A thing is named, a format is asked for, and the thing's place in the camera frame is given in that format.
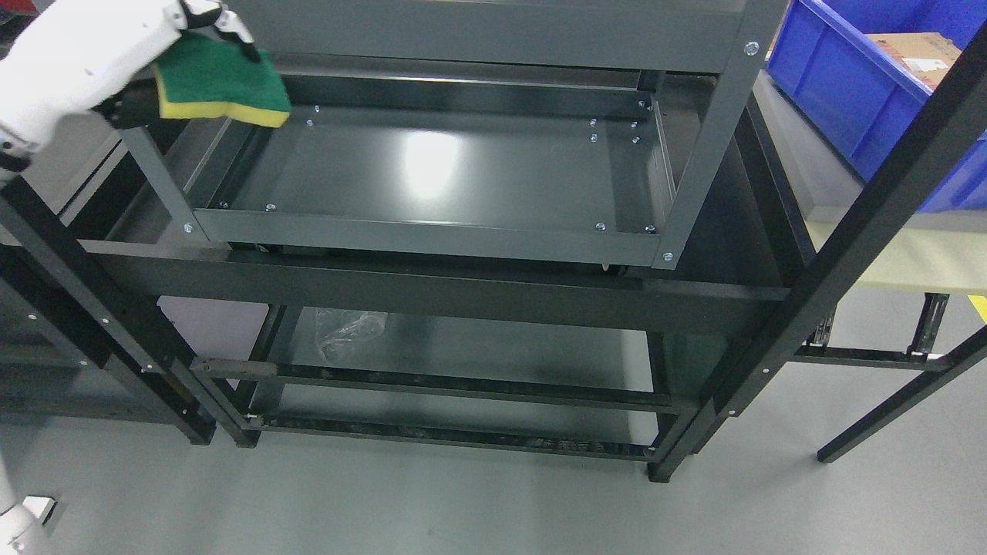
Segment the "black metal beam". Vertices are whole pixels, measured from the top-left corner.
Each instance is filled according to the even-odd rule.
[[[214,426],[196,413],[173,384],[157,374],[141,373],[128,356],[65,291],[53,288],[21,261],[10,247],[0,247],[0,294],[24,315],[76,367],[105,370],[157,421],[177,427],[196,444],[208,444]]]
[[[557,455],[613,458],[648,462],[653,449],[647,445],[615,443],[585,439],[518,436],[491,432],[469,432],[441,428],[396,426],[365,422],[343,422],[289,416],[260,416],[256,426],[262,431],[291,432],[313,436],[388,439],[413,443],[432,443],[461,447],[479,447],[508,451],[527,451]]]
[[[696,445],[703,441],[707,431],[716,426],[717,421],[718,417],[711,404],[705,405],[695,413],[695,417],[685,423],[685,430],[669,449],[668,454],[658,461],[647,464],[647,479],[651,482],[667,484],[685,457],[693,453]]]
[[[286,257],[83,242],[121,286],[151,295],[752,337],[787,292],[579,275],[557,265],[347,253]]]
[[[213,378],[277,381],[370,391],[419,393],[471,399],[492,399],[592,407],[624,411],[678,413],[694,410],[696,402],[687,397],[645,391],[625,391],[598,387],[578,387],[467,377],[403,372],[381,372],[352,368],[327,368],[299,364],[277,364],[243,360],[201,358],[192,364],[196,373]]]
[[[947,369],[947,361],[943,357],[915,358],[897,351],[847,349],[843,347],[802,346],[792,356],[792,362],[859,366],[861,368],[896,368],[927,372],[942,372]]]
[[[987,357],[987,326],[966,339],[946,355],[949,369],[941,373],[923,372],[866,416],[819,449],[816,458],[821,462],[833,462],[873,436],[908,409],[922,402],[944,385],[960,377],[976,363]]]
[[[21,177],[0,182],[0,223],[21,242],[27,256],[64,287],[121,347],[112,360],[127,371],[120,370],[114,377],[167,383],[204,407],[211,419],[231,433],[238,430],[192,375],[188,364],[194,351],[161,310],[146,295],[120,290]],[[157,372],[164,375],[153,377]],[[183,432],[193,443],[208,443],[211,439],[214,426],[206,418],[209,417],[200,415],[197,407],[181,410],[179,426],[187,425]]]
[[[908,354],[912,357],[925,359],[932,352],[936,345],[936,336],[939,334],[939,326],[943,323],[943,315],[946,313],[946,304],[949,302],[949,295],[945,293],[926,293],[925,303],[922,305],[922,314],[919,316],[919,323],[915,327],[915,337],[908,346]]]
[[[734,134],[782,283],[792,285],[815,256],[815,247],[761,108],[751,95]]]
[[[987,128],[987,25],[794,284],[713,403],[739,415]]]

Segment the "lower shelf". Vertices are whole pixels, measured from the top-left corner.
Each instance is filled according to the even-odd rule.
[[[270,360],[328,366],[316,344],[315,309],[282,330]],[[645,334],[512,322],[391,314],[384,335],[333,366],[380,372],[650,391]],[[380,425],[467,429],[526,436],[650,444],[653,413],[491,399],[282,386],[276,405],[254,412]]]

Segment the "cardboard box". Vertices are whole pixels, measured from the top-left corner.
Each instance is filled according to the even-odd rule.
[[[892,33],[868,38],[933,91],[960,54],[952,40],[939,33]]]

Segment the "yellow sponge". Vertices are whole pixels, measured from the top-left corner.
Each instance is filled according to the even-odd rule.
[[[261,62],[255,63],[236,44],[182,33],[152,67],[161,117],[229,117],[282,126],[291,113],[291,102],[270,56],[263,50],[260,55]]]

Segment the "shelving unit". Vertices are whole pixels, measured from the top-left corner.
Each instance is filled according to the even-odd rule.
[[[674,269],[784,6],[243,2],[321,22],[270,38],[288,123],[123,138],[197,240]]]
[[[943,83],[816,254],[760,107],[745,104],[763,61],[758,48],[784,4],[332,0],[303,10],[245,0],[235,8],[261,43],[304,54],[278,59],[297,103],[289,125],[266,133],[194,122],[165,155],[142,130],[124,134],[186,230],[178,240],[170,233],[148,239],[154,234],[140,223],[155,218],[135,209],[115,227],[113,241],[78,241],[20,179],[0,188],[0,221],[22,245],[11,252],[45,268],[85,311],[80,319],[126,356],[123,375],[144,375],[144,368],[161,377],[141,381],[180,383],[202,416],[242,446],[281,431],[514,448],[643,461],[652,481],[667,481],[792,359],[965,151],[962,143],[987,127],[982,30],[967,49],[973,53],[957,62],[963,77]],[[292,33],[275,32],[284,29]],[[753,42],[758,48],[748,47]],[[615,67],[621,69],[600,69]],[[516,102],[502,102],[511,98]],[[643,113],[654,125],[649,121],[635,143],[631,123],[644,121]],[[352,189],[302,187],[353,168],[361,176],[393,177],[395,168],[407,174],[405,159],[388,145],[407,147],[410,137],[430,133],[456,135],[464,152],[486,153],[464,155],[474,171],[456,181],[484,202],[401,203],[408,183],[389,187],[389,179],[353,179]],[[533,136],[550,137],[546,142],[564,152]],[[567,167],[570,160],[577,165]],[[512,167],[517,161],[530,164]],[[490,192],[496,181],[478,170],[484,164],[518,177],[504,193]],[[544,183],[555,180],[575,186]],[[669,183],[670,207],[660,196]],[[511,196],[523,199],[515,210],[504,208]],[[531,221],[535,213],[542,217]],[[611,217],[613,225],[596,229],[594,219]],[[653,235],[641,228],[652,219]],[[144,242],[127,242],[131,232]],[[146,302],[161,295],[271,309],[250,360],[197,357]],[[493,359],[451,364],[448,374],[430,356],[388,366],[381,358],[387,353],[432,345],[414,333],[385,341],[364,367],[278,359],[277,330],[290,338],[289,331],[303,329],[294,324],[303,307],[313,306],[404,315],[396,318],[411,326],[408,333],[415,321],[427,327],[442,318],[470,320],[457,324],[463,330],[564,327],[552,335],[583,343],[637,330],[645,332],[651,388],[566,381],[575,374],[563,383],[528,381],[485,364]],[[984,351],[987,334],[971,341],[912,398],[964,371]],[[275,402],[279,384],[292,389]],[[365,406],[351,418],[321,413],[326,392],[341,388],[373,390],[350,400],[380,390],[468,398],[445,408],[495,403],[591,415],[638,406],[635,412],[657,414],[657,433],[647,443],[602,429],[539,431],[510,418],[487,428],[469,411],[452,409],[406,421]],[[845,444],[872,429],[851,431]]]

